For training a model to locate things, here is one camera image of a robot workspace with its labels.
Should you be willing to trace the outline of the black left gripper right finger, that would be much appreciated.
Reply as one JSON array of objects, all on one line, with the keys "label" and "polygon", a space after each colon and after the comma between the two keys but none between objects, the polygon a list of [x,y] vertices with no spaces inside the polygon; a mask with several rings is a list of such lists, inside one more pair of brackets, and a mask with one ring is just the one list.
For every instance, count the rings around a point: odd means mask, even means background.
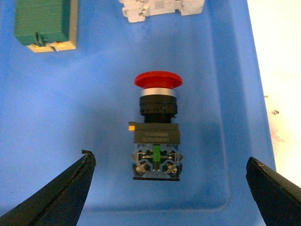
[{"label": "black left gripper right finger", "polygon": [[267,226],[301,224],[300,187],[254,157],[247,162],[246,179]]}]

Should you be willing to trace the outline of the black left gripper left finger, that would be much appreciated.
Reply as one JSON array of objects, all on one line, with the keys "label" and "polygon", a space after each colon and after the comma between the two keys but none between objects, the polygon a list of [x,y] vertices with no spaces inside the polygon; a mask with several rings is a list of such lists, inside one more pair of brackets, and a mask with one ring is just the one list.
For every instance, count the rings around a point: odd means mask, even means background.
[{"label": "black left gripper left finger", "polygon": [[75,226],[78,223],[94,174],[91,151],[46,184],[34,195],[1,216],[2,226]]}]

